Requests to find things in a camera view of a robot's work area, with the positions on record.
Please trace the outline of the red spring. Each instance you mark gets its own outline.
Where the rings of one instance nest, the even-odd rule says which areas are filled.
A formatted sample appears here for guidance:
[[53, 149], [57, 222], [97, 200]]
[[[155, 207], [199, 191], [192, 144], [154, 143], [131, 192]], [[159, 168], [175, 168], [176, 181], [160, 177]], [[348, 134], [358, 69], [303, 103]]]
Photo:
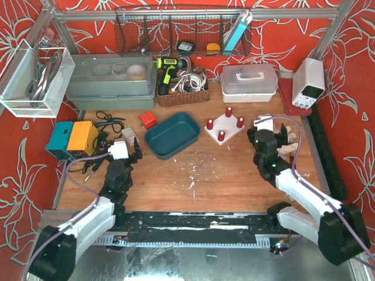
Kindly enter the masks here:
[[226, 112], [225, 112], [225, 116], [227, 118], [230, 118], [232, 116], [232, 111], [233, 111], [232, 107], [227, 107]]
[[212, 130], [213, 129], [213, 120], [212, 119], [208, 119], [207, 120], [206, 129], [207, 130]]
[[244, 126], [244, 118], [243, 117], [239, 117], [237, 119], [236, 127], [241, 129], [243, 126]]
[[226, 136], [225, 131], [219, 131], [218, 136], [217, 136], [217, 140], [219, 142], [223, 142], [225, 140], [225, 136]]

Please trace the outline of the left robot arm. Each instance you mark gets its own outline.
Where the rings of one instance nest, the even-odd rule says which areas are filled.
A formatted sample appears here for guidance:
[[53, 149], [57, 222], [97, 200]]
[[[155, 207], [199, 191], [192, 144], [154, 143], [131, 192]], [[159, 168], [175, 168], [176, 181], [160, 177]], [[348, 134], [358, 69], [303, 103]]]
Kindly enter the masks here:
[[65, 223], [41, 230], [23, 278], [68, 280], [83, 253], [106, 231], [125, 224], [124, 202], [132, 186], [132, 165], [142, 159], [138, 140], [128, 153], [124, 140], [115, 141], [101, 155], [110, 157], [104, 184], [94, 201]]

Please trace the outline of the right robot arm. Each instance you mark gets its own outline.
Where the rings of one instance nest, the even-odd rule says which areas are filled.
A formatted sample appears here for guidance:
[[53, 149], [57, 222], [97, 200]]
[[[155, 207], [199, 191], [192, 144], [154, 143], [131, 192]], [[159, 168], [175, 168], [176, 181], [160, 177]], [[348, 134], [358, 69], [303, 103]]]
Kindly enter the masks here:
[[317, 244], [322, 255], [333, 265], [340, 265], [362, 252], [370, 252], [370, 240], [362, 213], [354, 204], [326, 195], [278, 154], [288, 141], [283, 126], [280, 134], [273, 132], [273, 118], [256, 119], [247, 136], [254, 146], [253, 162], [260, 176], [283, 191], [304, 209], [302, 213], [286, 202], [268, 209], [274, 225], [294, 231]]

